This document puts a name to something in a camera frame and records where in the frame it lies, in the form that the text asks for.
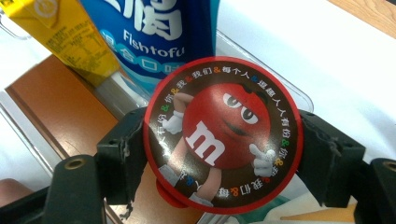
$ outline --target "cartoon mouth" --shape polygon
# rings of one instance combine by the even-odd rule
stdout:
[[[236,133],[236,134],[238,134],[238,135],[242,135],[242,136],[247,136],[247,135],[248,135],[245,131],[243,131],[242,129],[239,129],[239,128],[233,126],[231,123],[229,123],[229,122],[227,122],[227,121],[225,121],[225,120],[224,120],[223,122],[224,122],[225,125],[227,125],[227,127],[228,127],[231,131],[233,131],[234,133]]]

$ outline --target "yellow snack bag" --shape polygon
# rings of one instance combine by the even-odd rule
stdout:
[[[0,7],[94,87],[120,69],[78,0],[1,0]]]

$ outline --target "cartoon face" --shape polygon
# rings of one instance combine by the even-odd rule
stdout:
[[[254,156],[248,146],[263,148],[271,124],[264,100],[233,83],[197,93],[183,118],[183,137],[191,153],[210,166],[234,169]]]

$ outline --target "white surface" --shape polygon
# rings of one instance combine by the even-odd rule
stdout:
[[[395,39],[318,0],[222,0],[218,28],[365,145],[366,161],[396,159]]]

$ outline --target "cartoon arm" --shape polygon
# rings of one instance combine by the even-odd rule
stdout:
[[[253,161],[254,175],[262,177],[271,176],[276,155],[275,152],[272,149],[262,152],[254,144],[250,144],[249,149],[250,153],[256,157]]]
[[[181,132],[182,120],[184,117],[184,111],[186,110],[187,104],[192,101],[194,97],[186,93],[178,92],[174,96],[175,110],[173,116],[169,119],[163,120],[163,127],[166,131],[171,134]]]

